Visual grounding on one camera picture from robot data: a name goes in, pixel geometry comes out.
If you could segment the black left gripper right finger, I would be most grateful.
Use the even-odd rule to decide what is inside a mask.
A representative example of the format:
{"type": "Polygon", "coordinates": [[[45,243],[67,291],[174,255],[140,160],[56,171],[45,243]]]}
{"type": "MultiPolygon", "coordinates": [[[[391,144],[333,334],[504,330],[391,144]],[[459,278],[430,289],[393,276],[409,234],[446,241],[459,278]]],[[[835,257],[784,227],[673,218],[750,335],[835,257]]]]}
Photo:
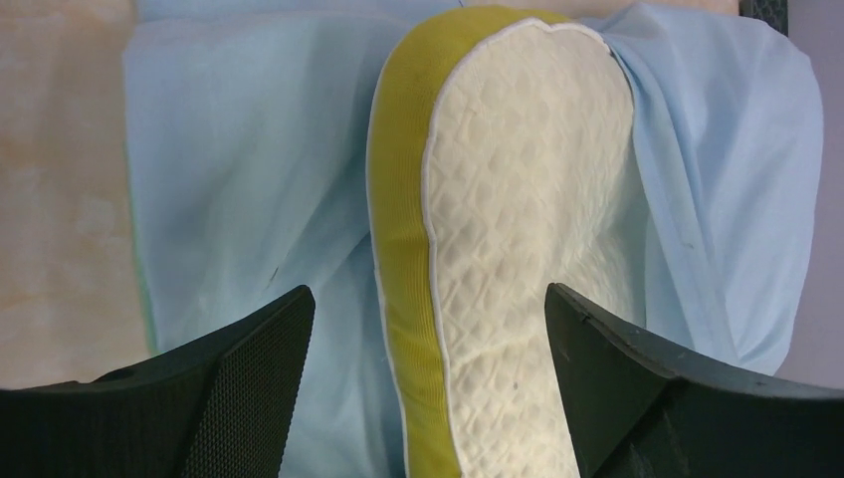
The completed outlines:
{"type": "Polygon", "coordinates": [[[584,477],[839,477],[843,393],[708,358],[552,284],[545,319],[584,477]]]}

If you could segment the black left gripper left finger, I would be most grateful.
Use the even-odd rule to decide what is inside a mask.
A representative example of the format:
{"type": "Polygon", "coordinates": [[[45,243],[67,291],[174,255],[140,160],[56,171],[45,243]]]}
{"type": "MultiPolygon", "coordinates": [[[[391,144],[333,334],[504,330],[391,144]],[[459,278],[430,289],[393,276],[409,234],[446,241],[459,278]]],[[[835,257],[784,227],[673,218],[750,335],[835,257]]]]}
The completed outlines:
{"type": "Polygon", "coordinates": [[[315,316],[299,286],[87,383],[1,393],[5,477],[275,477],[315,316]]]}

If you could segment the green and blue pillowcase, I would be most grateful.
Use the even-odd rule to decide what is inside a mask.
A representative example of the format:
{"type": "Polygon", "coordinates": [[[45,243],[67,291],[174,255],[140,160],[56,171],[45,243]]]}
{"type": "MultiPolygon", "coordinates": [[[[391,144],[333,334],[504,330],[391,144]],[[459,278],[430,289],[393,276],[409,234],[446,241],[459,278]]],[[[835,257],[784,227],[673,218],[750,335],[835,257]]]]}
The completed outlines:
{"type": "MultiPolygon", "coordinates": [[[[157,347],[181,347],[299,285],[316,301],[275,477],[411,477],[376,282],[370,118],[401,40],[478,6],[499,5],[283,1],[207,19],[144,5],[149,20],[124,57],[127,159],[157,347]]],[[[633,101],[644,318],[623,319],[776,373],[821,169],[810,59],[743,16],[635,3],[570,21],[608,46],[633,101]]]]}

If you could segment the cream yellow pillow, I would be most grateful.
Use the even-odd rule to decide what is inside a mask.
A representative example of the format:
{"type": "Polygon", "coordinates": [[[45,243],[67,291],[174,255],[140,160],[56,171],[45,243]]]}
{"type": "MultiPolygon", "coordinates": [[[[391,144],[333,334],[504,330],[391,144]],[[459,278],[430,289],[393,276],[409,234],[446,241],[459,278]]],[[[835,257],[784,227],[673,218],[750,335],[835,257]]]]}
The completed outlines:
{"type": "Polygon", "coordinates": [[[411,477],[574,477],[544,318],[563,283],[641,323],[633,101],[592,29],[454,9],[378,80],[367,199],[411,477]]]}

